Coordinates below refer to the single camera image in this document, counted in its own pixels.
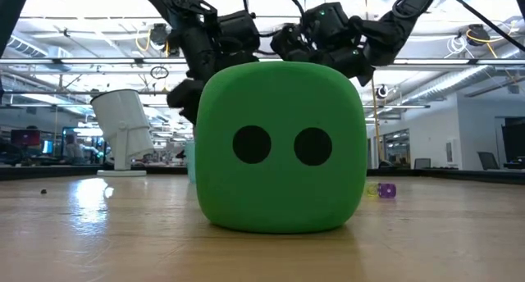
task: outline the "green plush cube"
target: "green plush cube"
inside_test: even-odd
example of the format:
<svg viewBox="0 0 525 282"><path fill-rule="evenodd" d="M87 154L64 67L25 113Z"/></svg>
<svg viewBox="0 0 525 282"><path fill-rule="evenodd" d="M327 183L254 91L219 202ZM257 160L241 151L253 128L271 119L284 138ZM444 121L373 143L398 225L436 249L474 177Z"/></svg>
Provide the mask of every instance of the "green plush cube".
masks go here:
<svg viewBox="0 0 525 282"><path fill-rule="evenodd" d="M352 216L363 194L363 106L331 68L271 61L219 72L201 97L196 136L199 204L213 224L329 230Z"/></svg>

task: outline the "black dot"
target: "black dot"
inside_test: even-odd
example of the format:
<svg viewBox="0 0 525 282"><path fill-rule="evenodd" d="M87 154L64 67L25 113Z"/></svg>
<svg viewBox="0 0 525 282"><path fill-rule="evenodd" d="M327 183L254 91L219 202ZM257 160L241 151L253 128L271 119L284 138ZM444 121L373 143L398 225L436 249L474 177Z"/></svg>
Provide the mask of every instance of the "black dot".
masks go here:
<svg viewBox="0 0 525 282"><path fill-rule="evenodd" d="M248 125L237 130L233 138L233 151L244 163L262 162L272 149L272 140L266 130L259 126Z"/></svg>
<svg viewBox="0 0 525 282"><path fill-rule="evenodd" d="M307 128L295 137L295 156L307 166L320 166L331 155L330 136L321 129Z"/></svg>

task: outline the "wooden table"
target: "wooden table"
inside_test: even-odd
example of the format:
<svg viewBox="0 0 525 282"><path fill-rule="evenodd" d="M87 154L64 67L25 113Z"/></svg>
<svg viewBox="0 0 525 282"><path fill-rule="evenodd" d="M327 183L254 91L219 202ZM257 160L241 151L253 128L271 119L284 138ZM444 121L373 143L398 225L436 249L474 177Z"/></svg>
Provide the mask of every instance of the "wooden table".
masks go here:
<svg viewBox="0 0 525 282"><path fill-rule="evenodd" d="M306 235L210 225L182 175L0 182L1 281L525 279L525 187L381 181L397 199L364 197L345 227Z"/></svg>

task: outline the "white lamp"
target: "white lamp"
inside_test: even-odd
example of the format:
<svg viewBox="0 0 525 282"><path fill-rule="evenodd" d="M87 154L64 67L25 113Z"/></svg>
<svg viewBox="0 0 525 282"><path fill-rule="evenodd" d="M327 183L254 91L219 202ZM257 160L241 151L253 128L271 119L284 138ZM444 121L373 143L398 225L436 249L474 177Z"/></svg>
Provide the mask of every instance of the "white lamp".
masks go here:
<svg viewBox="0 0 525 282"><path fill-rule="evenodd" d="M91 100L103 137L112 147L114 171L98 171L101 176L144 176L146 171L132 171L131 158L153 153L148 117L139 94L132 89L103 93Z"/></svg>

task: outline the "purple die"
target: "purple die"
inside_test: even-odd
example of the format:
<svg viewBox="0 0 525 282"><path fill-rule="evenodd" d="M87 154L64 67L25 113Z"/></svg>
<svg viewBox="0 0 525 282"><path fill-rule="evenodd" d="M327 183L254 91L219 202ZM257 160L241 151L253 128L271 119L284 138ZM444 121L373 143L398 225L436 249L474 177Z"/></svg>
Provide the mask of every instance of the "purple die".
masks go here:
<svg viewBox="0 0 525 282"><path fill-rule="evenodd" d="M380 198L395 198L396 189L395 184L378 184L377 195Z"/></svg>

